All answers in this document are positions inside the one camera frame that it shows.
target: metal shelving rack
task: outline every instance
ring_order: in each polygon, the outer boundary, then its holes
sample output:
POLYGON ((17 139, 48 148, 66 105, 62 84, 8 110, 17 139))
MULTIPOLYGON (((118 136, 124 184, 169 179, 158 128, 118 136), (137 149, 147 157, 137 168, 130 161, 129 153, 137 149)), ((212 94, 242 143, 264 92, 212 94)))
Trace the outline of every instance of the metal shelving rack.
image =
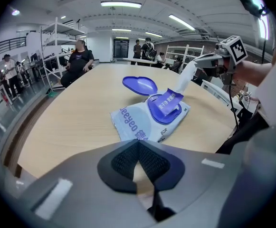
POLYGON ((180 74, 183 71, 183 65, 187 64, 185 62, 185 59, 189 58, 189 60, 192 61, 193 59, 196 58, 195 52, 196 51, 200 52, 200 56, 201 56, 203 54, 203 50, 204 50, 204 46, 202 46, 202 47, 190 47, 189 44, 187 44, 185 47, 170 47, 169 45, 167 45, 165 55, 171 54, 171 55, 179 55, 179 56, 183 57, 183 63, 181 65, 180 69, 179 69, 179 74, 180 74), (173 49, 173 50, 182 50, 182 51, 184 51, 184 53, 169 52, 170 48, 173 49))
POLYGON ((57 17, 56 17, 56 21, 53 24, 50 24, 50 25, 45 26, 45 27, 41 27, 40 36, 41 36, 41 48, 42 48, 42 60, 43 60, 43 65, 44 65, 46 77, 47 77, 47 80, 49 82, 51 90, 63 89, 62 85, 60 85, 59 83, 52 86, 51 82, 50 82, 50 79, 49 79, 49 75, 52 74, 55 77, 61 79, 61 77, 63 76, 63 72, 66 69, 65 69, 65 67, 60 65, 60 62, 59 62, 58 58, 59 57, 70 56, 71 53, 57 54, 57 55, 51 56, 51 57, 44 60, 45 48, 47 46, 75 45, 76 41, 78 40, 77 36, 81 36, 81 35, 86 35, 86 33, 79 30, 79 29, 75 29, 73 27, 70 27, 68 25, 58 23, 57 17), (44 45, 43 45, 43 40, 42 40, 42 34, 43 33, 44 34, 50 34, 50 37, 48 39, 46 39, 46 42, 45 42, 44 45), (66 35, 66 38, 59 37, 58 36, 59 34, 66 35), (56 60, 57 60, 58 71, 50 71, 48 68, 46 68, 46 65, 45 65, 46 61, 52 60, 54 58, 56 58, 56 60))

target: computer monitor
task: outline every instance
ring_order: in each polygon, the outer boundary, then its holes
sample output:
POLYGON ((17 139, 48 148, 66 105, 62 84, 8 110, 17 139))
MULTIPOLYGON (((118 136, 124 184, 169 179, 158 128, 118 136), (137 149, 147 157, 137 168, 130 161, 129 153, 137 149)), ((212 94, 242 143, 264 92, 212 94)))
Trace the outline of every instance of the computer monitor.
POLYGON ((38 56, 36 53, 31 56, 31 61, 38 61, 38 56))

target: white ceiling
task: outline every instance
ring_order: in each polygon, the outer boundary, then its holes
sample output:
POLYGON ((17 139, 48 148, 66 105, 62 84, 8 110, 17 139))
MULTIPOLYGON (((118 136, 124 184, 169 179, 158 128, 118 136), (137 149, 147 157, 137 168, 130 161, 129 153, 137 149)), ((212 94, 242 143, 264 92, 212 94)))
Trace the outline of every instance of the white ceiling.
POLYGON ((60 22, 81 19, 88 32, 122 28, 132 32, 114 32, 113 35, 145 38, 145 32, 149 31, 162 35, 161 40, 239 35, 247 44, 258 48, 262 46, 258 23, 244 10, 239 0, 113 0, 142 4, 140 9, 115 7, 115 10, 102 7, 101 1, 112 0, 15 0, 12 5, 21 11, 22 16, 12 19, 18 20, 17 23, 31 23, 33 18, 33 22, 38 20, 39 24, 43 24, 45 20, 50 23, 55 16, 65 15, 66 19, 59 19, 60 22), (192 34, 179 34, 179 30, 187 28, 169 18, 170 14, 192 25, 196 32, 187 30, 192 34))

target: wooden table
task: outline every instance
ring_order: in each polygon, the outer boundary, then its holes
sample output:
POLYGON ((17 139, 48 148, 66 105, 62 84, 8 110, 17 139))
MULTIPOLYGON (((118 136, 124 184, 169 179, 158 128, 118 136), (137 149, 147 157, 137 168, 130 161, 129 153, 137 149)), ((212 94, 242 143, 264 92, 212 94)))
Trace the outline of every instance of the wooden table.
POLYGON ((149 60, 144 60, 144 59, 139 59, 139 58, 122 58, 122 60, 128 61, 128 64, 130 64, 131 62, 157 64, 156 62, 149 61, 149 60))
MULTIPOLYGON (((98 65, 64 90, 40 116, 24 144, 19 165, 39 178, 74 154, 119 142, 110 112, 146 99, 123 86, 125 76, 149 77, 159 90, 173 88, 179 77, 154 67, 98 65)), ((163 143, 215 152, 234 129, 233 113, 193 82, 183 101, 191 110, 163 143)))

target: fluorescent light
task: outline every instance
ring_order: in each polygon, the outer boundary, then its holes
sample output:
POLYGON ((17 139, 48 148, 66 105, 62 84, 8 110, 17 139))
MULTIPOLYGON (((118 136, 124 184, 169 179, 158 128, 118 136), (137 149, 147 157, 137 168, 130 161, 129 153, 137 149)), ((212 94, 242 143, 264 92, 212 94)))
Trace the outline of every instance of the fluorescent light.
MULTIPOLYGON (((252 2, 259 7, 259 9, 262 9, 262 7, 265 5, 262 0, 252 0, 252 2)), ((259 23, 259 29, 260 29, 260 37, 269 39, 269 26, 268 26, 268 19, 267 15, 263 16, 261 15, 261 19, 258 20, 259 23)))
POLYGON ((150 33, 150 32, 146 32, 146 34, 148 34, 148 35, 152 35, 152 36, 157 36, 157 37, 162 37, 162 36, 159 36, 159 35, 156 35, 156 34, 150 33))
POLYGON ((18 11, 17 9, 13 10, 13 11, 12 11, 12 15, 13 15, 13 16, 19 15, 19 11, 18 11))
POLYGON ((123 6, 123 7, 132 7, 132 8, 140 8, 141 4, 136 2, 101 2, 102 7, 110 7, 110 6, 123 6))
POLYGON ((132 31, 131 29, 124 29, 124 28, 114 28, 112 30, 118 30, 118 31, 132 31))
POLYGON ((170 15, 169 16, 171 19, 174 19, 175 21, 181 23, 182 25, 185 25, 187 28, 191 29, 191 30, 195 30, 195 28, 193 26, 190 26, 188 23, 184 22, 183 20, 177 18, 176 16, 174 15, 170 15))

